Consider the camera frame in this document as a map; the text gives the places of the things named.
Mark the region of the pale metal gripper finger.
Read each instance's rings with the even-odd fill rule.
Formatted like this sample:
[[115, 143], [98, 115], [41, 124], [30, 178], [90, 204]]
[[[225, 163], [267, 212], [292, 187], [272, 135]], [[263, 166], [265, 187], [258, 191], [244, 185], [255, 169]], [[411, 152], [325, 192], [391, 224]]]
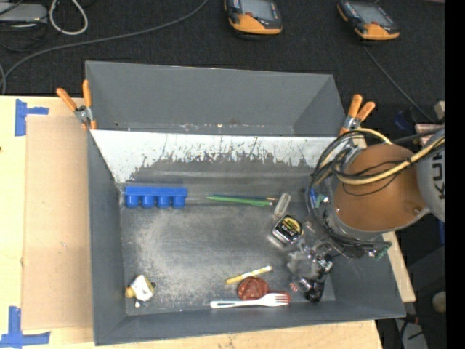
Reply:
[[322, 294], [325, 288], [326, 276], [332, 270], [333, 260], [318, 260], [316, 258], [315, 261], [320, 267], [317, 276], [296, 276], [293, 274], [293, 282], [303, 294]]
[[296, 276], [317, 276], [320, 272], [315, 253], [308, 248], [289, 252], [286, 266]]

